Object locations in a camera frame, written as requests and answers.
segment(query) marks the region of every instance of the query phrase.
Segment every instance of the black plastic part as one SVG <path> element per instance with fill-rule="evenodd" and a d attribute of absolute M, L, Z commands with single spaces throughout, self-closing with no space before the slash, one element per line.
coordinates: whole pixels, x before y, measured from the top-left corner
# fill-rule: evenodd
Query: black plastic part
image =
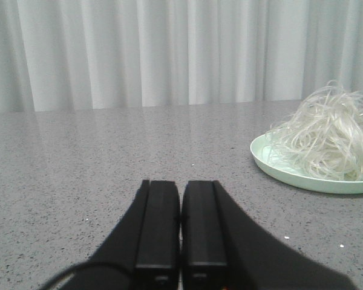
<path fill-rule="evenodd" d="M 183 288 L 222 289 L 226 284 L 227 260 L 212 182 L 188 182 L 181 222 Z"/>
<path fill-rule="evenodd" d="M 136 289 L 178 286 L 179 195 L 174 182 L 152 181 L 138 247 Z"/>
<path fill-rule="evenodd" d="M 118 263 L 128 271 L 134 271 L 148 192 L 149 181 L 144 180 L 128 211 L 89 261 Z M 109 268 L 84 270 L 61 287 L 62 290 L 128 290 L 133 288 L 134 285 L 129 278 Z"/>
<path fill-rule="evenodd" d="M 276 240 L 248 217 L 218 181 L 218 212 L 229 263 L 228 290 L 354 290 L 350 279 Z"/>

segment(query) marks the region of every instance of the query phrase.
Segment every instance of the translucent noodle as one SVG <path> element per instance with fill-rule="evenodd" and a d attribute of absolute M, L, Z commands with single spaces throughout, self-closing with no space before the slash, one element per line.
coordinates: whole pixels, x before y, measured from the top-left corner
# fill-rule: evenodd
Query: translucent noodle
<path fill-rule="evenodd" d="M 363 181 L 363 95 L 358 92 L 321 88 L 266 137 L 271 154 L 309 176 Z"/>

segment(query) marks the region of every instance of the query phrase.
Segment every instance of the light green plate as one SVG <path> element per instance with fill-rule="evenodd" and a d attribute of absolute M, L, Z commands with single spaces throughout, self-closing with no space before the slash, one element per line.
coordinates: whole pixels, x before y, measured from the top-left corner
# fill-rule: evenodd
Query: light green plate
<path fill-rule="evenodd" d="M 278 156 L 270 156 L 270 160 L 273 160 L 273 162 L 268 164 L 267 160 L 270 148 L 265 135 L 253 140 L 250 145 L 250 151 L 254 156 L 256 164 L 262 171 L 286 184 L 315 192 L 340 194 L 363 193 L 363 181 L 335 181 L 312 178 L 304 172 L 299 172 L 290 166 L 282 165 L 282 163 L 275 164 L 274 159 L 278 158 Z"/>

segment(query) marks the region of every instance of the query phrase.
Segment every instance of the gray countertop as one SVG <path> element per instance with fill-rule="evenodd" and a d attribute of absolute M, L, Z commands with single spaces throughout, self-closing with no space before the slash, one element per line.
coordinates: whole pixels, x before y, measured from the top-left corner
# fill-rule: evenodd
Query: gray countertop
<path fill-rule="evenodd" d="M 142 179 L 217 179 L 289 247 L 363 289 L 363 195 L 283 184 L 250 142 L 298 101 L 0 114 L 0 290 L 36 289 L 84 261 Z"/>

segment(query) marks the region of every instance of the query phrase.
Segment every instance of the white noodle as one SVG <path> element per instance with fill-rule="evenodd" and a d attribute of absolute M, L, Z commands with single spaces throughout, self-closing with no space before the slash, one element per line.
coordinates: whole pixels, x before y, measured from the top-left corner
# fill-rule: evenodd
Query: white noodle
<path fill-rule="evenodd" d="M 363 95 L 327 85 L 266 136 L 271 153 L 309 176 L 363 181 Z"/>

